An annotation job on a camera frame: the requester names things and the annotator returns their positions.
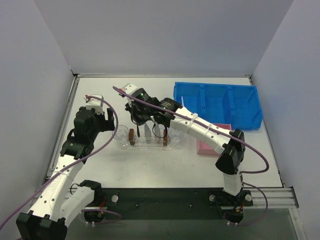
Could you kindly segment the black toothbrush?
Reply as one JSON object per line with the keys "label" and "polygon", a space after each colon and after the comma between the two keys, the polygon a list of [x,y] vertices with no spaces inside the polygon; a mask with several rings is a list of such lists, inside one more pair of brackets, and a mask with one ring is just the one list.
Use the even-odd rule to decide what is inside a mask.
{"label": "black toothbrush", "polygon": [[138,124],[136,124],[136,134],[137,134],[137,137],[140,138],[140,129]]}

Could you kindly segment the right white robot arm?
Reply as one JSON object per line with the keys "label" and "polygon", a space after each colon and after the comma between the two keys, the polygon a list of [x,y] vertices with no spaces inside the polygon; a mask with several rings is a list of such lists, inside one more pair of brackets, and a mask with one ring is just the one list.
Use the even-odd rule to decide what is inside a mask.
{"label": "right white robot arm", "polygon": [[125,110],[130,113],[134,124],[141,126],[152,121],[164,126],[165,132],[172,128],[204,142],[219,154],[215,166],[223,173],[223,191],[232,196],[241,192],[243,178],[238,167],[243,160],[245,146],[230,136],[243,141],[242,131],[218,127],[202,119],[197,113],[192,113],[179,102],[168,97],[158,100],[133,84],[127,84],[121,91],[127,97]]}

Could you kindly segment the clear plastic cup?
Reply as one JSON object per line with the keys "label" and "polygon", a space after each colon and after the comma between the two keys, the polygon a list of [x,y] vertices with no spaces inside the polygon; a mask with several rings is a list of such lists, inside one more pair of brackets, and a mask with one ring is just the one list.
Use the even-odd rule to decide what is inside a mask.
{"label": "clear plastic cup", "polygon": [[125,147],[129,143],[129,128],[123,124],[119,124],[114,139],[119,145]]}
{"label": "clear plastic cup", "polygon": [[184,138],[185,133],[177,129],[169,129],[168,131],[168,141],[171,145],[178,145]]}

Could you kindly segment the white red-capped toothpaste tube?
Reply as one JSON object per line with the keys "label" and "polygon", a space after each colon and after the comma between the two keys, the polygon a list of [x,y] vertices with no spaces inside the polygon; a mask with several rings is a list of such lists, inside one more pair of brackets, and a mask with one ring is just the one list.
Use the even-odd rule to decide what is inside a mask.
{"label": "white red-capped toothpaste tube", "polygon": [[154,134],[154,136],[158,139],[161,138],[161,131],[160,131],[160,127],[157,125],[157,124],[154,124],[153,125],[153,128],[152,128],[152,132]]}

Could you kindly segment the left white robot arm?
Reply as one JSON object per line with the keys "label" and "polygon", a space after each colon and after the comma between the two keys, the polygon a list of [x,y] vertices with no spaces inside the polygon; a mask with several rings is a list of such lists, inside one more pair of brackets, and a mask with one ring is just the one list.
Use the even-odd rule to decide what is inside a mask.
{"label": "left white robot arm", "polygon": [[93,156],[99,133],[115,132],[119,121],[114,109],[101,106],[80,107],[67,135],[50,179],[38,192],[38,199],[27,213],[21,212],[16,225],[23,240],[64,240],[68,226],[88,205],[102,207],[106,202],[99,182],[84,180],[65,200],[74,178]]}

